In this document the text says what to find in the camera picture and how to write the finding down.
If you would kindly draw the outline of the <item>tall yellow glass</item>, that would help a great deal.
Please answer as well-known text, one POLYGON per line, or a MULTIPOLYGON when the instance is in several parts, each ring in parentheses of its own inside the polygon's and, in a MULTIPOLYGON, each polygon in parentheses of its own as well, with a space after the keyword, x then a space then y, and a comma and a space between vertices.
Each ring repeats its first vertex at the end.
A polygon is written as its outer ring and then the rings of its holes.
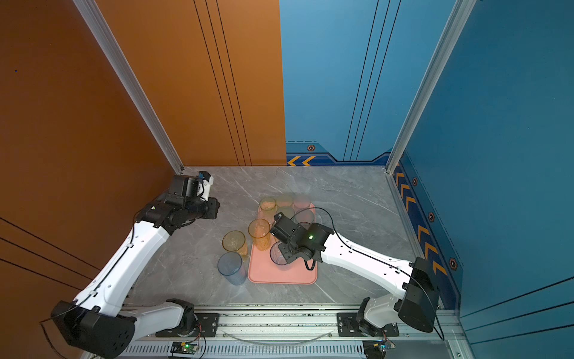
POLYGON ((270 230, 270 224, 263 218, 257 218, 249 224, 248 233, 258 250, 265 251, 271 247, 270 230))

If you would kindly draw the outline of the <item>yellow-green short glass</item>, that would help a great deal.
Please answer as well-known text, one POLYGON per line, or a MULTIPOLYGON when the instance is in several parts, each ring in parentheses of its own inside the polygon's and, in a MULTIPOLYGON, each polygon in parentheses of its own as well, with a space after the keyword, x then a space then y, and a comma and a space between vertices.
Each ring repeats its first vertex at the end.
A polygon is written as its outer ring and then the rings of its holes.
POLYGON ((294 196, 292 194, 280 194, 275 197, 278 208, 293 207, 294 196))

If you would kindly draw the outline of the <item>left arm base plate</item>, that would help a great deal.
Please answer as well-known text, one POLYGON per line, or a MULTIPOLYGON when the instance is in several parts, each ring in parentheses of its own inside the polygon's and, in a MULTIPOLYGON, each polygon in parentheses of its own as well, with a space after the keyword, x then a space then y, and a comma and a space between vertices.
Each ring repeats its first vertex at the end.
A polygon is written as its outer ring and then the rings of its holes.
POLYGON ((218 332, 220 314, 218 313, 199 313, 194 314, 191 324, 186 321, 176 328, 165 329, 155 333, 156 337, 190 337, 194 339, 202 336, 205 338, 216 337, 218 332))

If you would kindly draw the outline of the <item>amber orange glass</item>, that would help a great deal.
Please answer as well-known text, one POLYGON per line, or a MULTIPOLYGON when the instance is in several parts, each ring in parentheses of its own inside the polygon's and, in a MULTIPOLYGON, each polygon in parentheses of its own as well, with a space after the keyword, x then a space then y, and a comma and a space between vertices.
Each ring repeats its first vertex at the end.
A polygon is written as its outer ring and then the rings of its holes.
POLYGON ((225 251, 235 252, 246 262, 249 257, 248 242, 245 235, 239 230, 232 230, 222 239, 222 247, 225 251))

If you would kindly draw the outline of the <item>pale pink clear glass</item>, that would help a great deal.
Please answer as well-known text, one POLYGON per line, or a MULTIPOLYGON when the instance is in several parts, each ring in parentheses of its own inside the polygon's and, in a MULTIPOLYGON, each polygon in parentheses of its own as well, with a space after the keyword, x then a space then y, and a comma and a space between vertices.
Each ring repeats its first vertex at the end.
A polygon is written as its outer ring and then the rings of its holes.
POLYGON ((293 206, 296 211, 311 207, 311 199, 307 194, 296 194, 293 199, 293 206))

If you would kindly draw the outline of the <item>tall blue glass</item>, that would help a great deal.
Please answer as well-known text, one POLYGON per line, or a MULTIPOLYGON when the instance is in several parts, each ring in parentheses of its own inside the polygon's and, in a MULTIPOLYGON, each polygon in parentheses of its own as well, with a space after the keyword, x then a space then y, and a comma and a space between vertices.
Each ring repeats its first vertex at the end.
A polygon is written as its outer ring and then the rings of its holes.
POLYGON ((236 252, 227 252, 218 260, 218 271, 232 285, 242 285, 247 279, 243 258, 236 252))

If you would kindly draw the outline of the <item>small green glass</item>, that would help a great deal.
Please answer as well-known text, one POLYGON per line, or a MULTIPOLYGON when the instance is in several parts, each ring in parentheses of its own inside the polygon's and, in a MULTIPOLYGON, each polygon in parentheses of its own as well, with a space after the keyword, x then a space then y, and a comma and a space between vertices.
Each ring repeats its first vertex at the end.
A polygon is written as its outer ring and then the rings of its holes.
POLYGON ((274 215, 277 211, 277 202, 274 197, 263 197, 259 202, 259 209, 264 215, 274 215))

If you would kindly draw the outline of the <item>blue short glass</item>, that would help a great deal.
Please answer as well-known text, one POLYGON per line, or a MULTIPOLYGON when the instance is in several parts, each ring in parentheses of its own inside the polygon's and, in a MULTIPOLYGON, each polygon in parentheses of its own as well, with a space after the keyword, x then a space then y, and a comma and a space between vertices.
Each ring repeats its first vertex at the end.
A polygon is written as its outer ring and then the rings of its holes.
POLYGON ((280 244, 281 242, 276 242, 271 246, 269 251, 270 259, 272 263, 278 266, 280 269, 287 269, 289 263, 287 263, 284 255, 280 250, 280 244))

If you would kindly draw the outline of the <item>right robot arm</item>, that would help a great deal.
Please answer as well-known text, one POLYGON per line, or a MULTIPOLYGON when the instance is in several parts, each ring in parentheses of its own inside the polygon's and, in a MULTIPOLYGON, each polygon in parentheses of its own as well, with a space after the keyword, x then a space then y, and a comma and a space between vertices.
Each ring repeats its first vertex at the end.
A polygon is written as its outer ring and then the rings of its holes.
POLYGON ((356 315, 361 333, 379 337, 388 325, 403 323, 417 331, 438 331, 442 327, 436 318, 440 298, 436 274, 428 260, 399 260, 341 236, 334 227, 312 223, 309 227, 297 224, 282 212, 274 216, 271 234, 280 241, 279 249, 287 263, 302 259, 327 263, 354 272, 384 288, 388 294, 379 298, 365 298, 356 315))

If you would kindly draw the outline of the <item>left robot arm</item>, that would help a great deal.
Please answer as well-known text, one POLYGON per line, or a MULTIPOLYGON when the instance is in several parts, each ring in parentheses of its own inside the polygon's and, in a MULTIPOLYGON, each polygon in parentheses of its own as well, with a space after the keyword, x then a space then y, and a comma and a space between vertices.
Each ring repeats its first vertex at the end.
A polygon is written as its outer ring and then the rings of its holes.
POLYGON ((101 358, 116 358, 134 340, 160 331, 187 336, 198 328, 192 303, 169 299, 156 306, 123 304, 154 254, 180 228, 215 219, 220 204, 210 197, 213 176, 176 175, 167 191, 136 212, 132 228, 100 273, 71 302, 50 314, 68 345, 101 358))

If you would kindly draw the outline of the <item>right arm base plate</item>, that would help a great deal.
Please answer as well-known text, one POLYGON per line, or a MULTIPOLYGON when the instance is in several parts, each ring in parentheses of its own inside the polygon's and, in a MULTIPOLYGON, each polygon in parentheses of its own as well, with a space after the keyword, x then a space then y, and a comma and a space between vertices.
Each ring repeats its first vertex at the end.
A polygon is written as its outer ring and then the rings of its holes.
POLYGON ((364 319, 359 320, 357 313, 336 314, 337 328, 340 337, 398 337, 399 327, 396 323, 377 328, 364 319))

